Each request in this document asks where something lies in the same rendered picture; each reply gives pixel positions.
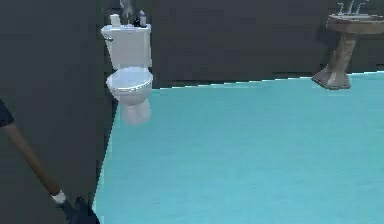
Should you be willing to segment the grey metal tap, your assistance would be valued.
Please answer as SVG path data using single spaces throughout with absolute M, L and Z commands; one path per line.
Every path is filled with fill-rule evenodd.
M 338 15 L 359 15 L 361 8 L 367 5 L 370 0 L 338 0 Z

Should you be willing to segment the brown pedestal sink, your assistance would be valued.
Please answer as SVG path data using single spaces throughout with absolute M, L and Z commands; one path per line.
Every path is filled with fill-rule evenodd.
M 331 14 L 326 28 L 341 33 L 341 39 L 327 65 L 317 72 L 312 81 L 329 90 L 349 89 L 346 73 L 358 35 L 384 33 L 384 16 L 369 14 Z

